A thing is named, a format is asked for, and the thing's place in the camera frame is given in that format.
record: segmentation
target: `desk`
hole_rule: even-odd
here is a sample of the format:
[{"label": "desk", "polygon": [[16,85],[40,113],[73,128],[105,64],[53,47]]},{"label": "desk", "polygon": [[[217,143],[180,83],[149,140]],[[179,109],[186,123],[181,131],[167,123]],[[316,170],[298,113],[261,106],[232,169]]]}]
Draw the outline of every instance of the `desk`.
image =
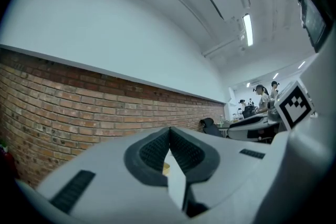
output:
[{"label": "desk", "polygon": [[218,129],[222,132],[224,138],[227,137],[227,130],[229,129],[229,127],[230,127],[231,124],[232,123],[230,123],[230,122],[224,122],[222,124],[222,127],[221,127],[220,124],[216,124],[217,127],[218,127]]}]

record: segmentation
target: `white wall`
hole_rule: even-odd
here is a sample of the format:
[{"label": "white wall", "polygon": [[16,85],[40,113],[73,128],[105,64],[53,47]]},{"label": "white wall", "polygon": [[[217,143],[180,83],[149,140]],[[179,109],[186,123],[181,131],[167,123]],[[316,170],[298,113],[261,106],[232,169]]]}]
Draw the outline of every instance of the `white wall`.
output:
[{"label": "white wall", "polygon": [[197,44],[136,0],[16,0],[1,25],[0,43],[133,81],[226,99],[217,69]]}]

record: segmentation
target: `ceiling pipe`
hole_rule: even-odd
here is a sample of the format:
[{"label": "ceiling pipe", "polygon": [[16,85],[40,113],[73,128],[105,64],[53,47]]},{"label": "ceiling pipe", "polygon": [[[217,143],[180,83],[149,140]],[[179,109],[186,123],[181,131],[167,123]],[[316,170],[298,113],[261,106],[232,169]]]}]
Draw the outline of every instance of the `ceiling pipe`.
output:
[{"label": "ceiling pipe", "polygon": [[214,53],[215,51],[217,51],[217,50],[219,50],[219,49],[221,49],[221,48],[223,48],[223,47],[225,47],[225,46],[231,44],[232,42],[235,42],[236,40],[237,40],[237,39],[234,38],[234,39],[232,39],[232,40],[230,40],[230,41],[224,41],[224,42],[222,42],[222,43],[220,43],[220,44],[218,44],[218,45],[212,47],[210,50],[207,50],[207,51],[203,52],[202,55],[206,58],[206,57],[208,57],[210,54],[212,54],[212,53]]}]

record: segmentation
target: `curved ceiling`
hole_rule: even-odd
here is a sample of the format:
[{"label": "curved ceiling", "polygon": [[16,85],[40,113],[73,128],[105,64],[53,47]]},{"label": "curved ceiling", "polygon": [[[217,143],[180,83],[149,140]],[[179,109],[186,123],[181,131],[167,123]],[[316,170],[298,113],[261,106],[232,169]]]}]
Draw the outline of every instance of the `curved ceiling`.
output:
[{"label": "curved ceiling", "polygon": [[[227,86],[292,65],[313,54],[297,0],[140,0],[187,33]],[[248,47],[242,16],[251,15]]]}]

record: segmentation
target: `ceiling light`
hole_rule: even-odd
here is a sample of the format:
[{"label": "ceiling light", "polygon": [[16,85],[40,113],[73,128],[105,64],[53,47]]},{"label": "ceiling light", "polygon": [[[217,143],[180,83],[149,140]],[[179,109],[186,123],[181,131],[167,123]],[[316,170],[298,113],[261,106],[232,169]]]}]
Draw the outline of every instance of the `ceiling light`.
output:
[{"label": "ceiling light", "polygon": [[249,14],[246,14],[243,16],[246,36],[247,36],[247,45],[252,46],[253,45],[253,32],[252,32],[252,23],[251,23],[251,17]]},{"label": "ceiling light", "polygon": [[302,66],[303,66],[303,64],[304,64],[305,62],[306,62],[306,61],[304,61],[304,62],[303,62],[303,63],[302,63],[300,66],[299,66],[299,68],[300,68],[300,67],[302,67]]}]

